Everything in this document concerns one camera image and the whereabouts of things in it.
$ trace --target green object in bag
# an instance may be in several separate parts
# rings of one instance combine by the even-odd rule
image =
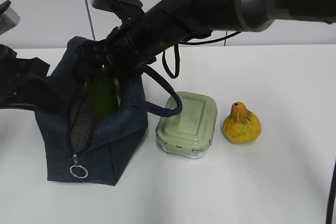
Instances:
[[[87,80],[89,97],[96,116],[102,120],[116,112],[119,108],[114,79],[103,74]]]

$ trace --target yellow fruit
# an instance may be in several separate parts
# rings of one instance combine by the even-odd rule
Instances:
[[[247,144],[260,136],[261,123],[242,102],[236,102],[232,105],[231,114],[224,121],[223,130],[225,137],[232,143]]]

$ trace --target zipper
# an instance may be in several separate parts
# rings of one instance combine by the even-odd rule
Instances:
[[[66,132],[66,142],[67,142],[69,154],[71,155],[73,159],[73,165],[70,166],[69,170],[73,177],[79,178],[79,179],[87,178],[89,176],[89,171],[86,169],[86,167],[79,164],[78,155],[74,152],[74,149],[71,144],[72,123],[71,123],[70,111],[72,109],[74,102],[78,99],[78,93],[81,91],[82,88],[83,87],[80,87],[76,90],[76,92],[74,93],[73,97],[71,98],[69,102],[69,107],[67,109],[67,132]],[[82,172],[84,172],[83,176],[80,176],[76,173],[76,170],[79,170],[79,169],[82,170]]]
[[[84,166],[79,164],[78,159],[77,159],[77,154],[73,154],[72,158],[73,158],[73,163],[74,163],[74,165],[72,165],[70,167],[70,173],[72,174],[72,176],[75,177],[75,178],[79,178],[79,179],[87,178],[89,176],[89,171]],[[84,171],[84,175],[82,175],[82,176],[78,175],[76,173],[75,168],[76,169],[81,169],[82,171]]]

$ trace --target green plastic lid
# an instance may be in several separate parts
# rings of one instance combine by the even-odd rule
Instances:
[[[156,139],[170,153],[197,158],[212,144],[217,119],[216,102],[211,97],[178,92],[183,109],[179,115],[161,118]],[[176,107],[170,97],[166,108]]]

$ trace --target black wire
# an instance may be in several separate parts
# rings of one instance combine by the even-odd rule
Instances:
[[[173,74],[168,65],[167,65],[167,61],[166,61],[166,51],[163,51],[163,55],[162,55],[162,65],[164,70],[166,71],[166,73],[169,75],[170,78],[172,79],[176,79],[179,75],[180,75],[180,61],[181,61],[181,57],[180,57],[180,50],[178,49],[178,44],[176,44],[174,46],[174,53],[175,53],[175,74]]]
[[[325,224],[332,223],[332,215],[334,210],[335,204],[335,196],[336,196],[336,163],[334,167],[334,172],[332,174],[331,185],[330,185],[330,192],[329,192],[329,199],[328,199],[328,206],[327,206],[327,217]]]
[[[227,37],[227,31],[226,31],[226,33],[225,33],[225,36]],[[224,47],[226,47],[226,40],[227,40],[227,39],[224,40]]]
[[[220,42],[220,41],[223,41],[223,40],[226,40],[226,39],[230,39],[230,38],[235,37],[235,36],[237,36],[238,34],[241,34],[241,33],[242,33],[241,31],[237,31],[233,34],[230,34],[228,36],[225,36],[225,37],[222,37],[222,38],[219,38],[219,39],[207,40],[207,41],[201,41],[201,42],[180,42],[179,44],[190,45],[190,46],[211,44],[211,43]]]

